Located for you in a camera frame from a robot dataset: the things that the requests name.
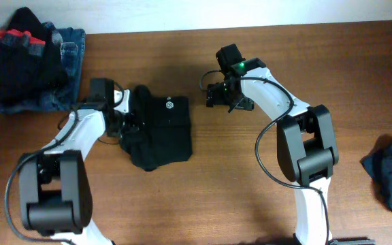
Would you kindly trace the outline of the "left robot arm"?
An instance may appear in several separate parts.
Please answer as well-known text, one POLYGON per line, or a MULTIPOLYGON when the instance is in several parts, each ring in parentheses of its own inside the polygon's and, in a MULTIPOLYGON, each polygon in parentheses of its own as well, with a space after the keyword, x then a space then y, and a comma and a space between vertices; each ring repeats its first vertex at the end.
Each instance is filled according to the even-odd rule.
POLYGON ((130 113, 131 91, 107 78, 93 78, 90 94, 75 104, 65 125, 43 148, 23 154, 7 182, 5 216, 13 227, 8 203, 18 179, 22 226, 35 231, 22 240, 40 244, 113 244, 93 220, 93 197, 84 162, 103 135, 119 135, 130 113))

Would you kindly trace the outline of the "black t-shirt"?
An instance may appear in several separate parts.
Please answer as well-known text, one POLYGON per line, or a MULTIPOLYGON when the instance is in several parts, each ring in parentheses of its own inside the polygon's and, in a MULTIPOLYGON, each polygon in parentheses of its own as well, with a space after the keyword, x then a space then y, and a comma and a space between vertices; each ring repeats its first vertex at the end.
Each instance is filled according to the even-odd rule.
POLYGON ((147 86, 131 92, 120 147, 146 172, 188 161, 193 153, 190 102, 185 96, 155 97, 147 86))

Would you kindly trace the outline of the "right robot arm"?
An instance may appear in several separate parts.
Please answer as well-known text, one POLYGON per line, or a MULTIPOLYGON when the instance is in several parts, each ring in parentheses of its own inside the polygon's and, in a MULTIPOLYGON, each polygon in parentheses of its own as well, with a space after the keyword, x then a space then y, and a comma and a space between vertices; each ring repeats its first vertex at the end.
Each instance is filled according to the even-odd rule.
POLYGON ((245 59, 235 44, 216 53, 224 80, 209 84, 206 105, 251 111, 258 105, 270 118, 255 142, 265 174, 295 193, 295 244, 375 244, 369 238, 334 238, 330 231, 328 190, 339 161, 332 118, 324 105, 311 106, 289 92, 259 58, 245 59), (259 154, 262 137, 276 128, 277 162, 285 181, 271 174, 259 154))

